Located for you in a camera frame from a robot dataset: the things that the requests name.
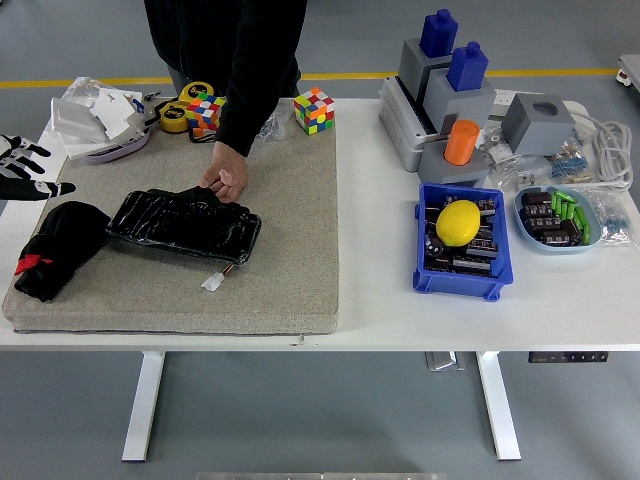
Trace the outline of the person's left hand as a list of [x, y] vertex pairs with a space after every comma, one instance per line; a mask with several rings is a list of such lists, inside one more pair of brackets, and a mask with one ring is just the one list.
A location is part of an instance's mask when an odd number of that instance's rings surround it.
[[223, 203], [236, 202], [248, 180], [246, 159], [233, 148], [216, 142], [209, 166], [198, 186], [211, 190]]

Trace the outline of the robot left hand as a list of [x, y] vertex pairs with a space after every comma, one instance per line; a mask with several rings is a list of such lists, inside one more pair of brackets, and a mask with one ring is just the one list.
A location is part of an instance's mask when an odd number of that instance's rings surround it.
[[45, 169], [25, 155], [35, 153], [49, 157], [51, 152], [37, 143], [20, 136], [1, 135], [1, 199], [39, 201], [70, 194], [76, 186], [70, 182], [33, 180], [32, 174], [43, 174]]

